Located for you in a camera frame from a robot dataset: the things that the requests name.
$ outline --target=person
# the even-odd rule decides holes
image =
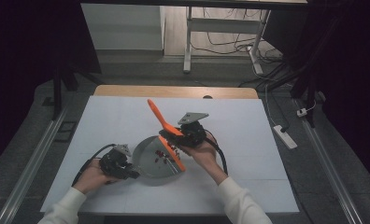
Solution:
[[[207,137],[215,141],[211,134],[208,133]],[[223,172],[217,164],[217,153],[213,146],[205,141],[197,147],[181,147],[181,149],[192,156],[215,181],[218,186],[218,195],[224,203],[225,214],[232,223],[272,223],[263,209],[253,201],[249,191],[242,189]],[[70,188],[58,203],[51,206],[38,223],[78,223],[78,210],[86,201],[86,194],[112,181],[118,181],[118,179],[104,175],[99,169],[98,159],[93,160],[74,187]]]

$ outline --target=white tabletop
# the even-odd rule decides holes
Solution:
[[[128,144],[133,151],[162,129],[145,97],[92,96],[63,163],[41,208],[45,212],[68,191],[81,165],[99,148]],[[250,190],[267,213],[298,212],[261,100],[151,98],[171,124],[186,112],[213,132],[227,160],[229,176]],[[186,172],[165,179],[127,179],[88,195],[80,212],[101,215],[223,215],[214,181],[181,154]]]

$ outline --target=wall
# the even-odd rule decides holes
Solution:
[[[81,5],[96,49],[164,48],[163,7]]]

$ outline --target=power strip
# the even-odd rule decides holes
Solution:
[[[298,147],[298,145],[296,145],[296,143],[292,140],[292,138],[290,138],[287,132],[282,133],[281,129],[282,129],[281,125],[277,125],[273,127],[273,130],[275,130],[275,133],[278,135],[278,137],[280,137],[281,141],[283,141],[285,146],[288,149],[294,149]]]

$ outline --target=white long-sleeved shirt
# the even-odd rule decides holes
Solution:
[[[234,224],[271,224],[262,208],[252,200],[247,189],[242,189],[228,177],[218,186],[218,194],[224,203],[226,216]],[[38,224],[78,223],[78,210],[86,201],[86,195],[71,188],[65,196],[51,206]]]

